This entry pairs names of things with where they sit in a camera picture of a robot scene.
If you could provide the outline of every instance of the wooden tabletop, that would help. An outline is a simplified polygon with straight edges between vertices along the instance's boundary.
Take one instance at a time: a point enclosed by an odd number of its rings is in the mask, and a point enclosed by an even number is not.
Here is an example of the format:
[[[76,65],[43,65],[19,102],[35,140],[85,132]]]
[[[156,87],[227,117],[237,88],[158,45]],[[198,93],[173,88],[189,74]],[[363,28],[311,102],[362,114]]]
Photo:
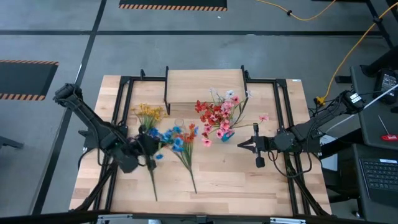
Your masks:
[[[106,75],[103,78],[95,112],[105,121],[111,120],[119,80],[120,76],[114,75]],[[134,82],[130,108],[140,103],[164,106],[164,86],[164,82]],[[287,80],[287,86],[295,124],[308,121],[307,103],[301,81]],[[253,98],[248,101],[243,123],[258,122],[260,114],[268,114],[270,120],[260,125],[260,135],[275,136],[279,125],[272,85],[249,83],[248,90],[252,91]],[[281,89],[279,92],[284,111],[283,93]],[[203,90],[202,94],[205,97],[209,92]],[[121,117],[123,105],[124,103],[121,105],[119,117]],[[203,123],[198,119],[193,104],[189,103],[172,106],[170,116],[164,118],[158,125],[159,130],[165,131],[172,127],[176,118],[183,118],[185,124],[194,122],[199,125],[200,133],[203,130]],[[284,113],[284,122],[286,126],[289,125],[286,113]],[[138,133],[139,122],[133,113],[129,113],[127,125],[129,135]],[[192,167],[197,194],[193,189],[189,172],[167,149],[162,149],[165,157],[157,161],[157,168],[154,171],[158,202],[155,201],[146,167],[138,167],[130,174],[123,174],[119,170],[111,211],[149,214],[291,216],[287,179],[278,173],[266,155],[264,156],[266,167],[258,169],[255,155],[236,146],[249,139],[252,134],[252,127],[248,126],[237,129],[228,142],[221,142],[212,136],[210,137],[213,141],[211,147],[203,146],[201,138],[196,138]],[[301,160],[303,170],[308,169],[307,155],[303,153]],[[304,175],[306,186],[322,208],[331,213],[321,165],[314,157],[312,157],[312,162],[312,170]],[[282,154],[279,154],[277,165],[285,172]],[[96,185],[99,174],[100,167],[96,162],[96,151],[93,151],[81,162],[70,208],[75,208],[83,202]],[[107,191],[106,185],[100,208],[104,208]],[[296,194],[298,208],[303,212],[297,186]]]

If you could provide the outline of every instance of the wooden board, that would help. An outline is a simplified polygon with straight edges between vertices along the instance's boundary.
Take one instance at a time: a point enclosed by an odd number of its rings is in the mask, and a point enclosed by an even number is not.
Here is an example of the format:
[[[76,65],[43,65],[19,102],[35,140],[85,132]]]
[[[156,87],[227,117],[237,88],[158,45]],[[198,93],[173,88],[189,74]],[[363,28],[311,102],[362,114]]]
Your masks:
[[[168,103],[195,103],[212,101],[210,88],[225,96],[228,90],[244,97],[243,75],[240,69],[219,70],[169,70],[167,80]]]
[[[104,120],[110,121],[114,101],[118,92],[120,76],[104,76],[95,112]],[[294,122],[302,123],[309,119],[307,104],[301,82],[287,80],[289,97],[293,111]],[[254,97],[248,102],[245,110],[245,124],[258,122],[260,114],[268,114],[269,121],[260,124],[260,134],[274,136],[278,127],[275,100],[272,85],[248,84]],[[139,103],[163,106],[163,82],[134,82],[130,107]],[[283,93],[280,90],[282,105]],[[186,105],[185,111],[194,110],[192,105]],[[184,118],[183,113],[171,114],[158,125],[161,131],[172,127],[175,118]],[[185,118],[185,123],[194,122],[203,125],[199,119]],[[127,122],[129,134],[137,134],[139,123],[133,113],[129,113]],[[292,215],[287,179],[280,175],[272,162],[264,154],[266,167],[258,169],[255,155],[238,148],[236,145],[250,138],[253,130],[251,126],[236,130],[236,134],[226,143],[215,136],[211,137],[213,145],[204,147],[200,138],[195,140],[193,151],[193,171],[198,193],[195,194],[188,171],[170,151],[163,149],[165,157],[157,161],[155,181],[159,201],[155,201],[150,176],[145,167],[138,167],[130,174],[123,174],[120,170],[116,179],[113,196],[112,212],[124,213],[173,213],[173,214],[207,214],[207,215],[253,215],[269,216]],[[331,213],[321,165],[312,157],[312,171],[305,174],[306,185],[327,212]],[[306,154],[302,154],[303,169],[308,168]],[[277,165],[285,172],[283,155],[280,154]],[[84,198],[93,190],[100,167],[96,163],[96,152],[89,153],[81,162],[77,176],[75,190],[70,208],[79,206]],[[108,186],[104,188],[101,208]],[[298,207],[302,212],[301,196],[296,189]]]

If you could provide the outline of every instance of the metal bracket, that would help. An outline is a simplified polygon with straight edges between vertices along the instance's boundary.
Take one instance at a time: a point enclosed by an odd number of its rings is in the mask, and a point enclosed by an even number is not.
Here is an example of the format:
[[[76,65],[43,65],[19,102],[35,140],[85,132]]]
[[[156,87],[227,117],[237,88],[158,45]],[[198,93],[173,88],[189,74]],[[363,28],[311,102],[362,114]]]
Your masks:
[[[298,220],[293,218],[273,218],[271,217],[270,223],[274,224],[305,224],[305,220]]]
[[[133,216],[132,216],[132,214],[98,215],[98,221],[101,224],[104,224],[105,221],[119,220],[122,218],[133,219]]]
[[[278,83],[279,86],[281,86],[282,88],[286,88],[287,84],[286,84],[286,79],[275,79],[276,83]]]

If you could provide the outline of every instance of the white flower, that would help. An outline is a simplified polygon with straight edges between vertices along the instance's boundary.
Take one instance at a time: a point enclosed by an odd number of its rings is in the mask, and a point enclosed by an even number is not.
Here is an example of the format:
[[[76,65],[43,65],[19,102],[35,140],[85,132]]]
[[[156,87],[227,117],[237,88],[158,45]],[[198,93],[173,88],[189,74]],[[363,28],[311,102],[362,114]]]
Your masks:
[[[211,88],[209,89],[209,92],[210,92],[210,93],[217,94],[217,90],[216,90],[215,88],[213,88],[213,87],[211,87]]]
[[[253,94],[251,93],[251,90],[246,91],[246,93],[248,94],[249,98],[253,98]]]
[[[227,99],[231,99],[232,96],[234,96],[234,91],[233,91],[233,90],[228,90],[228,91],[225,93],[225,98],[227,98]]]

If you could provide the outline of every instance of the gray floor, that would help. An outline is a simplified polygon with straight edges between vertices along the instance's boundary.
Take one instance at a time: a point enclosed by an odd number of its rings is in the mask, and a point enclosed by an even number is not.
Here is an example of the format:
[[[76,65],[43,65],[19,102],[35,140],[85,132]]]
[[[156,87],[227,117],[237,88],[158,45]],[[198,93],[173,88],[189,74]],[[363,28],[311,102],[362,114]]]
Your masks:
[[[378,13],[387,8],[373,1]],[[310,17],[327,2],[278,1],[301,17]],[[91,30],[100,0],[1,1],[0,30]],[[229,0],[229,11],[129,11],[108,0],[100,30],[366,30],[372,18],[366,5],[339,2],[319,19],[299,22],[284,12],[256,1]],[[387,15],[388,31],[396,42],[397,22]],[[299,78],[309,106],[325,93],[335,68],[359,37],[282,37],[235,35],[101,35],[97,36],[81,87],[87,104],[94,107],[103,75],[163,75],[174,69],[239,68],[245,65],[256,78]],[[25,143],[22,150],[0,151],[0,217],[26,215],[37,191],[45,162],[60,124],[63,110],[52,101],[53,92],[74,82],[87,35],[0,35],[0,58],[57,60],[57,74],[42,102],[0,101],[0,135]],[[369,63],[388,50],[386,42],[370,37],[354,51],[340,75],[350,65]],[[350,85],[333,84],[330,95]],[[352,119],[332,136],[357,127]],[[83,123],[72,117],[43,212],[65,212],[72,196],[83,138]],[[333,205],[333,213],[350,217],[352,203]]]

